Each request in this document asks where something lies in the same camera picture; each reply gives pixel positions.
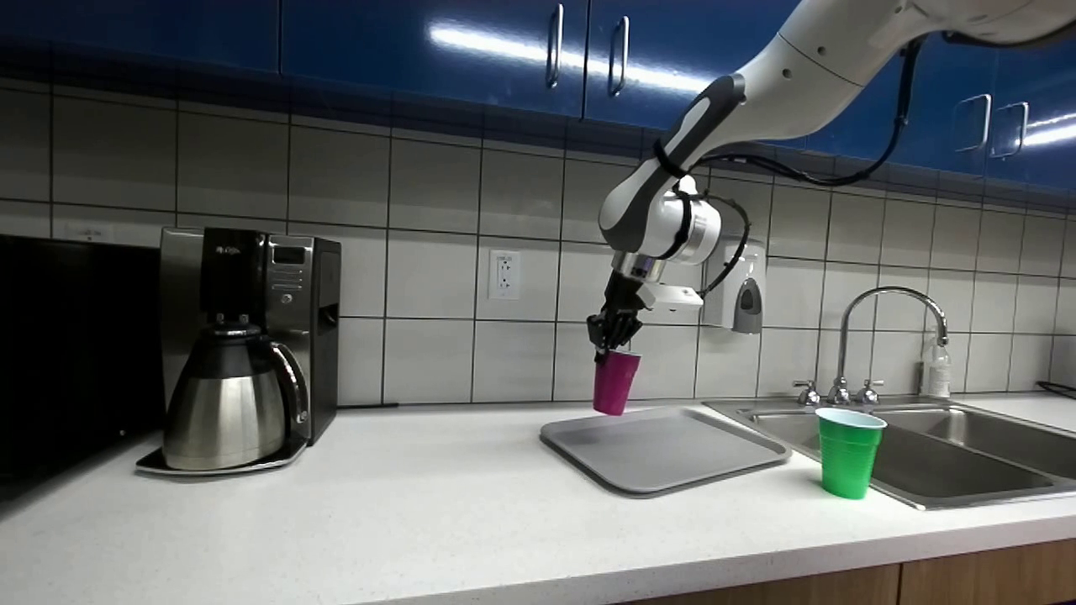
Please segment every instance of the pink cup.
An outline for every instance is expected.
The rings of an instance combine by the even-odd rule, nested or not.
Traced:
[[[628,406],[633,380],[640,371],[634,353],[608,353],[594,371],[594,409],[604,418],[621,418]]]

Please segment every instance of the soap dispenser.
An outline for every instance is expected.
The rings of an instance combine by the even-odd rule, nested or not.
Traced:
[[[944,344],[928,344],[924,345],[917,392],[924,401],[944,401],[949,397],[949,350],[944,350]]]
[[[739,241],[721,241],[705,260],[705,282],[722,273]],[[729,276],[705,296],[704,323],[729,334],[759,334],[768,309],[768,249],[747,241]]]

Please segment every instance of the wall outlet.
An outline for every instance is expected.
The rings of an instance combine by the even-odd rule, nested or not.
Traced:
[[[510,301],[526,287],[526,255],[513,249],[491,249],[491,298]]]

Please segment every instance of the plastic cup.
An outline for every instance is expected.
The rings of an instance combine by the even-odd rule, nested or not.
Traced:
[[[837,497],[863,497],[884,419],[858,409],[818,409],[821,489]]]
[[[608,353],[594,366],[594,409],[604,418],[621,418],[628,406],[633,380],[640,371],[634,353]]]

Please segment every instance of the kitchen counter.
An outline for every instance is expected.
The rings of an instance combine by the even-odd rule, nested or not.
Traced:
[[[1076,401],[964,405],[1076,431]],[[569,418],[587,409],[340,415],[292,468],[222,481],[136,473],[153,436],[8,511],[0,601],[627,601],[1076,539],[1076,492],[916,511],[832,497],[796,453],[621,497],[537,439]]]

